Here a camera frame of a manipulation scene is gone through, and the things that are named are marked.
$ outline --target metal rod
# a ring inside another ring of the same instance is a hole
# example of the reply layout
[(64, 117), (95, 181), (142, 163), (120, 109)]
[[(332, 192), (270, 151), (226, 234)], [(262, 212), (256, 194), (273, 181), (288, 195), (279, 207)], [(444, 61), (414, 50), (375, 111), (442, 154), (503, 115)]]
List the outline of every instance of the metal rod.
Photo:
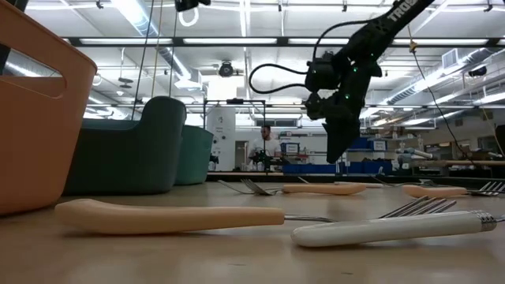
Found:
[[(186, 107), (212, 107), (215, 104), (211, 103), (215, 101), (208, 101), (208, 103), (188, 103), (186, 104)], [(250, 104), (243, 104), (243, 105), (233, 105), (233, 104), (220, 104), (221, 107), (235, 107), (235, 108), (257, 108), (257, 106), (250, 105)], [(94, 104), (89, 104), (88, 107), (133, 107), (132, 103), (114, 103), (114, 104), (103, 104), (103, 103), (94, 103)], [(136, 108), (142, 108), (145, 107), (145, 104), (137, 104), (135, 106)], [(479, 105), (479, 106), (444, 106), (444, 105), (439, 105), (440, 109), (442, 110), (477, 110), (477, 109), (484, 109), (484, 110), (505, 110), (505, 104), (503, 105)], [(265, 104), (264, 109), (266, 110), (267, 108), (284, 108), (284, 109), (289, 109), (289, 108), (294, 108), (294, 109), (302, 109), (305, 108), (304, 105), (301, 104)], [(364, 108), (386, 108), (386, 109), (391, 109), (391, 111), (396, 110), (396, 109), (403, 109), (403, 108), (417, 108), (417, 109), (436, 109), (436, 106), (432, 105), (416, 105), (416, 106), (401, 106), (401, 105), (394, 105), (394, 106), (378, 106), (378, 105), (365, 105)]]

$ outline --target fluorescent light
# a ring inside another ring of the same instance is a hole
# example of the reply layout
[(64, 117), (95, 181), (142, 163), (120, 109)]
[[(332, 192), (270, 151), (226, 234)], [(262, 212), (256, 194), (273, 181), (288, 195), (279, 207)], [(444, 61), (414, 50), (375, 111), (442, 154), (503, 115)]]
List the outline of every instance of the fluorescent light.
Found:
[[(429, 44), (429, 45), (465, 45), (465, 44), (485, 44), (488, 42), (487, 39), (413, 39), (419, 45)], [(410, 39), (395, 39), (393, 43), (396, 44), (410, 44)]]
[(97, 114), (90, 114), (88, 112), (84, 113), (84, 118), (90, 118), (90, 119), (103, 119), (101, 116)]
[(435, 105), (435, 102), (436, 102), (436, 104), (445, 103), (445, 102), (452, 100), (455, 97), (457, 97), (457, 95), (455, 95), (455, 94), (445, 95), (442, 98), (438, 98), (436, 101), (431, 102), (430, 105)]
[[(146, 39), (80, 39), (83, 44), (145, 44)], [(147, 44), (157, 44), (158, 39), (150, 38)], [(159, 39), (159, 44), (172, 44), (172, 39)]]
[(499, 100), (505, 99), (505, 92), (499, 93), (496, 95), (487, 95), (482, 99), (476, 99), (473, 104), (474, 105), (480, 105), (480, 104), (485, 104), (485, 103), (493, 103)]
[(141, 24), (148, 19), (149, 16), (144, 7), (137, 0), (110, 0), (112, 4), (119, 10), (126, 20), (133, 24)]
[(89, 99), (90, 101), (94, 102), (94, 103), (104, 103), (104, 102), (102, 102), (101, 100), (96, 99), (96, 98), (93, 98), (93, 97), (91, 97), (91, 96), (90, 96), (90, 97), (88, 97), (88, 99)]
[(266, 99), (267, 104), (279, 104), (279, 105), (290, 105), (295, 104), (298, 107), (303, 107), (301, 105), (301, 99), (293, 98), (293, 97), (285, 97), (285, 96), (272, 96), (270, 99)]
[(422, 126), (414, 126), (414, 127), (405, 127), (406, 130), (435, 130), (436, 127), (422, 127)]
[(444, 114), (443, 116), (442, 116), (442, 115), (440, 115), (440, 116), (439, 116), (438, 118), (436, 118), (436, 119), (450, 118), (451, 116), (454, 116), (454, 115), (459, 114), (459, 113), (461, 113), (461, 112), (462, 112), (462, 110), (453, 111), (453, 112), (451, 112), (451, 113)]
[(187, 38), (182, 40), (186, 44), (276, 44), (277, 39), (273, 38), (209, 38), (197, 39)]
[[(316, 44), (317, 39), (288, 39), (288, 44)], [(320, 45), (347, 44), (349, 39), (322, 39)]]
[[(111, 7), (111, 4), (102, 4), (104, 7)], [(64, 6), (64, 5), (28, 5), (26, 7), (26, 10), (39, 10), (39, 11), (55, 11), (55, 10), (65, 10), (65, 9), (96, 9), (96, 4), (83, 4), (83, 5), (71, 5), (71, 6)]]
[(397, 105), (397, 106), (391, 106), (391, 107), (393, 107), (393, 108), (401, 108), (403, 110), (405, 110), (406, 108), (412, 110), (412, 109), (422, 108), (423, 106), (408, 106), (408, 105), (407, 106), (402, 106), (402, 105)]
[[(328, 12), (328, 13), (340, 12), (341, 13), (343, 6), (342, 5), (314, 5), (314, 6), (289, 5), (289, 6), (284, 6), (284, 9), (286, 9), (290, 12), (303, 12), (303, 13), (308, 13), (308, 12)], [(391, 6), (384, 6), (384, 7), (352, 6), (352, 5), (347, 6), (348, 13), (386, 13), (390, 9), (391, 9)]]
[(427, 122), (429, 120), (430, 120), (430, 118), (411, 119), (409, 121), (403, 122), (402, 125), (418, 125), (418, 124), (421, 124), (421, 123), (425, 123), (425, 122)]

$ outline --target laboratory bench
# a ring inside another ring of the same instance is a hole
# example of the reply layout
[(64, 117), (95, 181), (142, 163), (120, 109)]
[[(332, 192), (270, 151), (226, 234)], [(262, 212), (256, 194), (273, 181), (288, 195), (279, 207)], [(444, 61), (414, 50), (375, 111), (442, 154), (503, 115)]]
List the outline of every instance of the laboratory bench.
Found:
[[(261, 184), (275, 187), (276, 184)], [(59, 202), (74, 199), (65, 197)], [(178, 207), (280, 207), (287, 214), (339, 221), (373, 219), (411, 200), (397, 188), (354, 196), (241, 195), (219, 183), (176, 187), (163, 195), (101, 196), (115, 203)], [(505, 199), (462, 196), (450, 211), (505, 213)], [(52, 207), (0, 218), (2, 283), (503, 283), (505, 226), (453, 237), (309, 249), (286, 221), (196, 233), (103, 236), (62, 226)]]

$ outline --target ceiling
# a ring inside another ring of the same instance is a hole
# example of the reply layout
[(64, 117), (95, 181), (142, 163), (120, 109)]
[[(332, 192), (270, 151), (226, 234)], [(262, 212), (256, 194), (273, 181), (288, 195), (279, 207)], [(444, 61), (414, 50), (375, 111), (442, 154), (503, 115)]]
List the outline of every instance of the ceiling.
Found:
[[(212, 1), (210, 7), (199, 8), (199, 19), (191, 27), (185, 27), (176, 18), (173, 1), (145, 1), (147, 12), (152, 10), (153, 23), (160, 22), (163, 36), (190, 37), (229, 37), (229, 36), (308, 36), (317, 37), (329, 26), (338, 22), (364, 20), (377, 17), (391, 8), (392, 0), (348, 0), (348, 11), (342, 12), (341, 1), (330, 0), (283, 0), (283, 11), (278, 11), (278, 0), (227, 0)], [(430, 10), (424, 11), (411, 23), (414, 37), (503, 37), (505, 35), (505, 5), (502, 0), (492, 1), (495, 9), (488, 13), (481, 11), (487, 6), (486, 0), (436, 0)], [(125, 16), (110, 1), (102, 1), (104, 9), (98, 9), (95, 1), (80, 0), (31, 0), (26, 9), (27, 15), (49, 28), (61, 37), (133, 37), (140, 36)], [(447, 5), (436, 10), (440, 5)], [(191, 21), (193, 11), (184, 12), (186, 21)], [(328, 36), (351, 36), (360, 26), (336, 29)], [(407, 37), (404, 29), (398, 36)], [(122, 50), (117, 47), (80, 47), (99, 67), (103, 81), (94, 86), (95, 94), (106, 96), (110, 102), (132, 102), (137, 89), (139, 67), (144, 71), (140, 76), (139, 97), (150, 98), (152, 95), (180, 96), (190, 95), (201, 98), (199, 91), (185, 91), (174, 86), (177, 79), (170, 75), (170, 66), (157, 57), (155, 48), (144, 50), (141, 47), (128, 47), (124, 51), (124, 69), (121, 77), (134, 81), (132, 88), (121, 89), (118, 82), (122, 62)], [(319, 53), (326, 50), (320, 47)], [(417, 56), (424, 70), (429, 71), (441, 63), (441, 55), (449, 48), (419, 48)], [(213, 80), (216, 66), (222, 61), (231, 61), (235, 69), (250, 71), (263, 63), (277, 63), (306, 71), (306, 62), (312, 55), (310, 47), (175, 47), (174, 53), (187, 67), (198, 69), (204, 80)], [(391, 90), (407, 85), (419, 75), (416, 62), (406, 48), (388, 49), (381, 59), (383, 71), (387, 77), (372, 78), (367, 103), (381, 103)], [(493, 59), (496, 72), (502, 73), (501, 61)], [(302, 83), (303, 76), (281, 73), (275, 69), (265, 69), (256, 75), (254, 84), (258, 89), (277, 88), (284, 84)], [(238, 96), (245, 96), (243, 80), (238, 82)], [(463, 88), (462, 77), (452, 77), (436, 86), (433, 91), (443, 96)], [(291, 88), (271, 95), (293, 100), (306, 99), (309, 92), (304, 88)], [(408, 98), (409, 104), (427, 104), (432, 101), (430, 95), (416, 95)]]

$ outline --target fork tines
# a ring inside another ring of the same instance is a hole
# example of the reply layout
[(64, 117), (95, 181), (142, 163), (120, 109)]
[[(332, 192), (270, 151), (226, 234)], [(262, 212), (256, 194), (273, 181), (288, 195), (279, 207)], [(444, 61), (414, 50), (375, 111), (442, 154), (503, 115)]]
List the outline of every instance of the fork tines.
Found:
[(501, 193), (505, 193), (505, 185), (502, 182), (490, 181), (479, 189), (479, 191), (471, 193), (480, 196), (498, 196)]

